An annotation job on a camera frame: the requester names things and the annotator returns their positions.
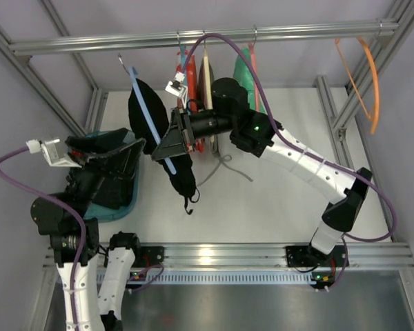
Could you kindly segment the pink hanger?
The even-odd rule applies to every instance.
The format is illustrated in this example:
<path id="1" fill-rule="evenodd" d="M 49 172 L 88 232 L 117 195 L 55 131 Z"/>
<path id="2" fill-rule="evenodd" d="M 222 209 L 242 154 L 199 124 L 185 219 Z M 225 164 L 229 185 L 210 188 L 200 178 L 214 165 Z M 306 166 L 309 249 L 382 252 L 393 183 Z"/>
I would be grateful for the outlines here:
<path id="1" fill-rule="evenodd" d="M 255 54 L 255 44 L 257 41 L 257 27 L 253 27 L 254 34 L 253 34 L 253 40 L 247 44 L 247 46 L 242 50 L 243 53 L 246 55 L 247 60 L 250 62 L 252 69 L 257 73 L 257 58 Z M 252 79 L 251 72 L 247 68 L 247 77 L 246 77 L 246 87 L 249 92 L 249 103 L 250 106 L 256 111 L 260 112 L 261 109 L 261 103 L 259 100 L 259 90 L 254 80 L 250 81 Z"/>

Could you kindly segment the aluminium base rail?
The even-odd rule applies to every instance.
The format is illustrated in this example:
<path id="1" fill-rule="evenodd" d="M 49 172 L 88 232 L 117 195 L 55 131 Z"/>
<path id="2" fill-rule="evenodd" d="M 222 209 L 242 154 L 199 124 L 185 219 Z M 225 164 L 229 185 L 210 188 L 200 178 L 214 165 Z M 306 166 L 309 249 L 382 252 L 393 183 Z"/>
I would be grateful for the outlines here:
<path id="1" fill-rule="evenodd" d="M 282 284 L 333 281 L 340 271 L 414 270 L 405 243 L 338 244 L 329 257 L 311 258 L 298 243 L 143 243 L 138 253 L 122 248 L 109 261 L 97 254 L 90 269 L 77 268 L 78 287 L 101 283 L 106 268 L 129 284 Z"/>

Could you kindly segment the green patterned trousers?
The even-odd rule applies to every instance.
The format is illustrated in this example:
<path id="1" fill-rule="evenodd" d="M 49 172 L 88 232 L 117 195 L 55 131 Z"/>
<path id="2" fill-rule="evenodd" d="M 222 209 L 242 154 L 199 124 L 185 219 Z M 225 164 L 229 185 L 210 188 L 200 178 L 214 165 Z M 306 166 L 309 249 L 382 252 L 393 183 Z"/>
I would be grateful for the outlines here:
<path id="1" fill-rule="evenodd" d="M 237 56 L 237 58 L 235 60 L 233 79 L 235 79 L 238 82 L 238 84 L 241 87 L 245 88 L 246 90 L 247 90 L 247 87 L 246 87 L 246 82 L 247 82 L 246 77 L 247 77 L 247 75 L 246 75 L 246 73 L 248 72 L 247 68 L 248 68 L 248 66 L 245 64 L 244 60 L 240 56 Z M 266 109 L 265 109 L 264 104 L 262 102 L 262 98 L 260 97 L 260 93 L 259 93 L 259 100 L 260 100 L 261 109 L 262 109 L 260 112 L 266 114 Z"/>

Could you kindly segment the aluminium hanging rail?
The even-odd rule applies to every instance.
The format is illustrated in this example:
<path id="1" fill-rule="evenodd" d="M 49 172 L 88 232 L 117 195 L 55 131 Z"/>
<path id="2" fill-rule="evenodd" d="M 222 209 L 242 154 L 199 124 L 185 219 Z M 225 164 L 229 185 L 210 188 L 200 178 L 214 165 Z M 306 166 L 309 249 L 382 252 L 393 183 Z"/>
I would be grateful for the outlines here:
<path id="1" fill-rule="evenodd" d="M 292 26 L 268 26 L 225 30 L 186 30 L 150 34 L 110 34 L 82 37 L 57 37 L 12 41 L 8 48 L 15 55 L 72 54 L 130 49 L 193 46 L 199 40 L 221 43 L 228 38 L 235 43 L 301 41 L 350 37 L 389 37 L 399 27 L 394 19 L 342 21 Z"/>

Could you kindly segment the grey brown trousers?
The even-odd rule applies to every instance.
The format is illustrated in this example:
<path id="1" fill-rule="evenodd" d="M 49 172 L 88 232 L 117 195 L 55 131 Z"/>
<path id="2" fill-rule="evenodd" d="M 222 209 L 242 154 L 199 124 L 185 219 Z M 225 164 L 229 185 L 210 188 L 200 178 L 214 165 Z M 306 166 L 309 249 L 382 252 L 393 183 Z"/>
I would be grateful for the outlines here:
<path id="1" fill-rule="evenodd" d="M 213 108 L 213 101 L 212 101 L 212 94 L 211 94 L 211 70 L 210 70 L 210 63 L 208 60 L 208 55 L 204 55 L 201 61 L 201 68 L 199 71 L 199 90 L 201 92 L 201 100 L 204 102 L 204 107 L 206 110 L 212 110 Z M 218 147 L 218 138 L 217 135 L 214 134 L 210 136 L 210 152 L 213 155 L 219 154 L 219 147 Z"/>

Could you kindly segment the cream hanger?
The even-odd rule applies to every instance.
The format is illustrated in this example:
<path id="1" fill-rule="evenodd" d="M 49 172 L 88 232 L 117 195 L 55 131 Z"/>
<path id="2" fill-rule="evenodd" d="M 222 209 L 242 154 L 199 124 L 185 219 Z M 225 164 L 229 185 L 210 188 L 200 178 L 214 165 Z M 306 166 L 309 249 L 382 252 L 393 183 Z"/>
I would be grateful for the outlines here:
<path id="1" fill-rule="evenodd" d="M 204 43 L 203 48 L 203 69 L 204 69 L 204 105 L 207 110 L 211 110 L 212 100 L 211 100 L 211 86 L 210 86 L 210 66 L 208 61 L 208 51 L 206 43 Z"/>

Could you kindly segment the grey drawstring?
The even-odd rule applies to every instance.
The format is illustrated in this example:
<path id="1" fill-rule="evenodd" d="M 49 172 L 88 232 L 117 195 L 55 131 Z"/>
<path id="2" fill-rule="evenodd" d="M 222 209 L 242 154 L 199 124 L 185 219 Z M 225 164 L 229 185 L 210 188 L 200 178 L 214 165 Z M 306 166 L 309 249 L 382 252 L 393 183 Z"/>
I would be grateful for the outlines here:
<path id="1" fill-rule="evenodd" d="M 197 189 L 216 179 L 219 175 L 232 175 L 232 178 L 243 179 L 252 183 L 254 179 L 234 165 L 230 154 L 208 154 L 206 157 L 197 157 L 194 163 L 194 174 Z"/>

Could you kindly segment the teal blue hanger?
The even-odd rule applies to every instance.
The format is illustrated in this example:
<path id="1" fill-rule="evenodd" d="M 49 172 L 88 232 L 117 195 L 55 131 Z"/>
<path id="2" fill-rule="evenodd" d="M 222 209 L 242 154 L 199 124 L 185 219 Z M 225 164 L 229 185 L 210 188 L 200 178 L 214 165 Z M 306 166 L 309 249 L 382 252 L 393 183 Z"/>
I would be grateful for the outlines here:
<path id="1" fill-rule="evenodd" d="M 187 84 L 187 74 L 185 70 L 185 63 L 186 63 L 186 47 L 181 43 L 180 33 L 177 31 L 177 41 L 179 46 L 179 53 L 180 53 L 180 65 L 181 69 L 180 72 L 184 74 L 183 85 L 186 87 L 185 96 L 181 99 L 182 108 L 186 109 L 186 102 L 188 97 L 188 84 Z"/>

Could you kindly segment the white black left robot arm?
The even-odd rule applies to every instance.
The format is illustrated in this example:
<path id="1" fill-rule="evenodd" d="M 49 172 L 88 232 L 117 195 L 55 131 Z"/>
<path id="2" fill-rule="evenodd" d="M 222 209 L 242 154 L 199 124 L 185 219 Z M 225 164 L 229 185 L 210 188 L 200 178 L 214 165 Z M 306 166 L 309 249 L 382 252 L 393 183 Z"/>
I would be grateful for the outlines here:
<path id="1" fill-rule="evenodd" d="M 130 268 L 140 251 L 135 233 L 119 232 L 106 252 L 106 275 L 97 283 L 99 222 L 86 217 L 104 182 L 132 181 L 146 142 L 126 128 L 68 137 L 66 188 L 38 197 L 30 214 L 47 235 L 61 278 L 67 330 L 122 330 L 121 304 Z"/>

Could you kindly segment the teal plastic bin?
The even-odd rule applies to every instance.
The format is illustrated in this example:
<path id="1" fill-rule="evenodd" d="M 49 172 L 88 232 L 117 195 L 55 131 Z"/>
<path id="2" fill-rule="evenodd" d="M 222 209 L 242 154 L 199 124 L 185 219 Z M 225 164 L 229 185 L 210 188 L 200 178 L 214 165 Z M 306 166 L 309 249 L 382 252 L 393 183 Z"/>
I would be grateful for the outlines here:
<path id="1" fill-rule="evenodd" d="M 100 223 L 108 223 L 112 221 L 116 221 L 119 219 L 122 219 L 127 214 L 132 212 L 138 195 L 138 179 L 137 179 L 137 173 L 139 169 L 139 160 L 141 159 L 141 155 L 138 154 L 136 159 L 133 159 L 132 157 L 128 157 L 124 160 L 122 163 L 123 170 L 122 172 L 125 174 L 124 177 L 115 177 L 113 174 L 104 178 L 107 179 L 133 179 L 135 177 L 135 188 L 134 188 L 134 195 L 133 200 L 130 203 L 128 207 L 123 207 L 118 210 L 112 210 L 109 208 L 102 207 L 100 205 L 94 204 L 93 202 L 89 205 L 85 215 L 84 219 L 92 219 L 96 218 L 98 222 Z"/>

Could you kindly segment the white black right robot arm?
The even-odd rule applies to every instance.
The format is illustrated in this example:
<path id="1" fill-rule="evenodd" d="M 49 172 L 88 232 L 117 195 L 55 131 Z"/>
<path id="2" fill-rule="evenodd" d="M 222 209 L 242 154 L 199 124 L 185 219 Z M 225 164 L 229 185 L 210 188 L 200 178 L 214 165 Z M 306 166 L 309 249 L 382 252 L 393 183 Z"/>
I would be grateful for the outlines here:
<path id="1" fill-rule="evenodd" d="M 332 167 L 281 123 L 252 110 L 246 89 L 232 78 L 214 81 L 211 92 L 211 109 L 194 114 L 172 110 L 170 125 L 152 159 L 169 161 L 187 155 L 195 139 L 229 133 L 231 143 L 239 150 L 276 163 L 327 198 L 328 205 L 310 243 L 288 246 L 286 253 L 288 266 L 301 272 L 330 265 L 337 242 L 353 229 L 368 192 L 371 171 Z"/>

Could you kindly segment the orange white patterned trousers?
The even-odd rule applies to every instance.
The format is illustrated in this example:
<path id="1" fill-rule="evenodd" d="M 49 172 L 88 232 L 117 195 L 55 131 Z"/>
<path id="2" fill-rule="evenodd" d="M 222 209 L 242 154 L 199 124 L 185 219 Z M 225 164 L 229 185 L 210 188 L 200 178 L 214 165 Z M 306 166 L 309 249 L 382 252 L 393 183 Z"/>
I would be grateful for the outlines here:
<path id="1" fill-rule="evenodd" d="M 187 50 L 180 50 L 177 53 L 177 71 L 181 70 L 182 64 L 186 60 L 186 55 L 188 55 Z M 188 105 L 189 110 L 191 113 L 198 113 L 203 108 L 203 104 L 198 97 L 197 69 L 195 56 L 192 56 L 190 58 L 189 63 L 187 65 L 186 80 L 184 81 L 184 84 L 188 87 L 188 99 L 190 100 Z"/>

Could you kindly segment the black clothes in bin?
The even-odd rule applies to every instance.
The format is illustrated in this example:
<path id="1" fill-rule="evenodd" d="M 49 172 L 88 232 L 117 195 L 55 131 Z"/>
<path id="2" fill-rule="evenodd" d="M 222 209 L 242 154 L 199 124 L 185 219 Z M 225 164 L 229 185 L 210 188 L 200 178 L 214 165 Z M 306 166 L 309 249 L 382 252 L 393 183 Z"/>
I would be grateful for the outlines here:
<path id="1" fill-rule="evenodd" d="M 133 179 L 105 178 L 93 199 L 93 203 L 112 210 L 128 207 L 133 200 L 135 177 Z"/>

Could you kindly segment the black trousers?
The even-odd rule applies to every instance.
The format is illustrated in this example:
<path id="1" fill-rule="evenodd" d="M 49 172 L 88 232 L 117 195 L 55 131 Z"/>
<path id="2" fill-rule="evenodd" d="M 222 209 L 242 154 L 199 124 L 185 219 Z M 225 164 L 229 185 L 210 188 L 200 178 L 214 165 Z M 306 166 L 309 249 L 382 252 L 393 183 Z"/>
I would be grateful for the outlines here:
<path id="1" fill-rule="evenodd" d="M 133 88 L 129 96 L 128 118 L 131 130 L 135 136 L 146 140 L 143 153 L 150 156 L 155 151 L 157 142 L 147 124 L 139 102 L 141 100 L 144 102 L 160 137 L 163 137 L 166 133 L 169 120 L 165 105 L 158 94 L 140 79 L 137 80 L 137 86 L 138 88 Z M 166 171 L 172 187 L 184 198 L 186 213 L 191 215 L 193 210 L 188 207 L 188 204 L 196 203 L 199 200 L 199 191 L 192 170 L 193 161 L 187 154 L 172 157 L 170 160 L 176 169 L 175 174 L 170 172 L 164 160 L 160 160 L 159 164 Z"/>

